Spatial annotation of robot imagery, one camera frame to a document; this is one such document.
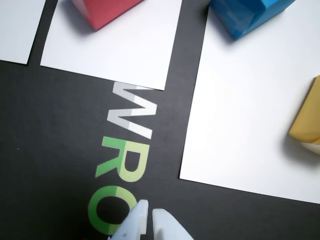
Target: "table surface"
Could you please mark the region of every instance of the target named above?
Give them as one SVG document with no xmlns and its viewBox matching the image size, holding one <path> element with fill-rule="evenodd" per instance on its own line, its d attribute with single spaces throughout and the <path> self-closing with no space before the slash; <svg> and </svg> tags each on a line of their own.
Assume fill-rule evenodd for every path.
<svg viewBox="0 0 320 240">
<path fill-rule="evenodd" d="M 56 4 L 46 1 L 28 65 L 0 62 L 0 239 L 106 239 L 88 219 L 104 186 L 149 200 L 149 213 L 166 209 L 195 240 L 319 239 L 317 204 L 178 178 L 207 0 L 183 0 L 165 91 L 136 92 L 157 104 L 155 116 L 130 118 L 153 130 L 151 140 L 107 121 L 110 109 L 136 107 L 112 93 L 114 82 L 40 66 Z M 128 183 L 115 170 L 95 178 L 97 165 L 117 156 L 101 146 L 104 136 L 150 145 L 142 179 Z M 137 156 L 129 158 L 135 169 Z M 97 212 L 118 224 L 128 207 L 108 197 Z M 141 239 L 153 239 L 151 214 Z"/>
</svg>

